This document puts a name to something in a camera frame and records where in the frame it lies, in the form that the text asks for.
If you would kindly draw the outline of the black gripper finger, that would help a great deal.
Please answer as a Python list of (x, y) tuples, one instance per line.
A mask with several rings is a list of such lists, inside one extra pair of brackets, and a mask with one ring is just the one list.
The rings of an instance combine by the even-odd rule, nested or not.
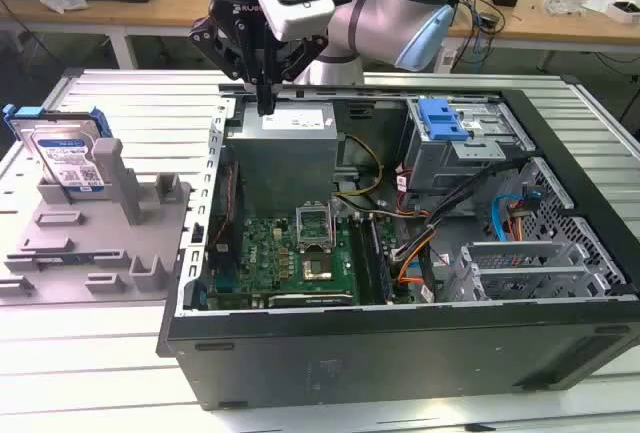
[(242, 79), (253, 92), (257, 112), (267, 115), (267, 84), (259, 60), (255, 30), (245, 18), (232, 19), (226, 33), (212, 16), (198, 19), (189, 32), (190, 41), (230, 79)]
[(312, 35), (292, 42), (266, 37), (266, 114), (274, 113), (278, 92), (284, 81), (295, 80), (327, 47), (328, 39)]

